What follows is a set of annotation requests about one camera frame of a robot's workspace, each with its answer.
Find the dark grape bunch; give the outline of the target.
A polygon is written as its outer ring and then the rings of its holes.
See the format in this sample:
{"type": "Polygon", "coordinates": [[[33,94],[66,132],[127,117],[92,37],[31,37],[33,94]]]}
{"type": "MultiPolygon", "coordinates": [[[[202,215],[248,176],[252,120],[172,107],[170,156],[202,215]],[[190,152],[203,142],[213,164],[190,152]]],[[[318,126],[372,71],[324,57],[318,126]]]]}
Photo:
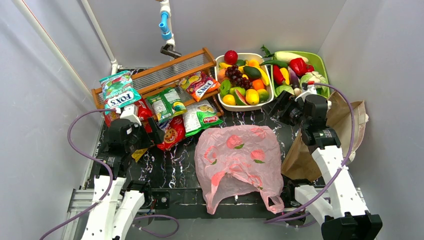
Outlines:
{"type": "Polygon", "coordinates": [[[235,87],[241,87],[245,90],[253,88],[252,81],[247,77],[247,75],[245,75],[239,70],[237,65],[227,67],[225,71],[225,76],[229,78],[230,82],[235,87]]]}

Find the yellow lemon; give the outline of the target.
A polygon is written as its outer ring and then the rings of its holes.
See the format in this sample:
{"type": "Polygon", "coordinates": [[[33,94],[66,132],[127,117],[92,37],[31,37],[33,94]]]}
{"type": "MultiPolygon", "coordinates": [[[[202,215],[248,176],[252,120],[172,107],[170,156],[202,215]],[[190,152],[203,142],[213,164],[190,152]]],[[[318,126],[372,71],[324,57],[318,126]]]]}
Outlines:
{"type": "Polygon", "coordinates": [[[245,101],[251,106],[255,106],[255,105],[259,104],[260,97],[259,97],[258,91],[255,90],[255,89],[246,90],[245,101]]]}

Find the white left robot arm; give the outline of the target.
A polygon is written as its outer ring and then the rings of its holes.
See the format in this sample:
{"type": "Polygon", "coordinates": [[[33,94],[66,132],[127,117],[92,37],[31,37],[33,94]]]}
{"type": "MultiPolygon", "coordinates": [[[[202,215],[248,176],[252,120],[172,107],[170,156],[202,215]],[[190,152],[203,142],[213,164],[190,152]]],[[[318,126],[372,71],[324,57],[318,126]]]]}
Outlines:
{"type": "Polygon", "coordinates": [[[163,137],[156,126],[147,132],[134,104],[116,108],[119,117],[110,123],[98,148],[94,191],[83,240],[123,240],[139,209],[150,201],[151,187],[146,181],[127,180],[132,155],[147,149],[163,137]]]}

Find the watermelon slice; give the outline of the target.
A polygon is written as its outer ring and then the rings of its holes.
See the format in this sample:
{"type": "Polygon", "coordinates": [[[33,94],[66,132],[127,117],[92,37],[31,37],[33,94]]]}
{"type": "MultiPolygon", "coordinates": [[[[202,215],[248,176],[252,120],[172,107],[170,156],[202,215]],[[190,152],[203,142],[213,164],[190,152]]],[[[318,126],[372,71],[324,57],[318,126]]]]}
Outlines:
{"type": "Polygon", "coordinates": [[[235,97],[235,101],[236,101],[237,106],[248,106],[249,105],[247,103],[246,99],[245,99],[245,96],[238,89],[234,90],[234,97],[235,97]]]}

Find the pink plastic grocery bag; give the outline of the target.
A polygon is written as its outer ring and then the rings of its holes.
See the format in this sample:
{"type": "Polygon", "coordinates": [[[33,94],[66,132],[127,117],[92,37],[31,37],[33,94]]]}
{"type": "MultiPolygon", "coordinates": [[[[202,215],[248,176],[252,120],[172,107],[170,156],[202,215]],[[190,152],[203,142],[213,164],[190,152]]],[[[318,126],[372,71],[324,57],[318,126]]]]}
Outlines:
{"type": "Polygon", "coordinates": [[[199,137],[195,147],[195,173],[206,210],[215,214],[229,197],[258,192],[266,209],[281,213],[284,181],[279,141],[268,126],[212,127],[199,137]]]}

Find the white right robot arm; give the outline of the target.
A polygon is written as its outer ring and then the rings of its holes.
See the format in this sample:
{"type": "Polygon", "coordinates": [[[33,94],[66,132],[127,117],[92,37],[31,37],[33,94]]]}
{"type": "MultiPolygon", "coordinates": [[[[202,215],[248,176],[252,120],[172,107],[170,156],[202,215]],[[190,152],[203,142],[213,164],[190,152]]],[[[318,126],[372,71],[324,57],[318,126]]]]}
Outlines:
{"type": "Polygon", "coordinates": [[[284,91],[262,107],[283,124],[299,127],[325,181],[320,191],[309,184],[295,185],[292,192],[299,203],[295,211],[311,214],[325,240],[374,240],[382,229],[382,219],[370,213],[354,186],[347,167],[353,149],[343,153],[336,131],[327,125],[331,103],[317,94],[316,85],[304,83],[299,96],[284,91]]]}

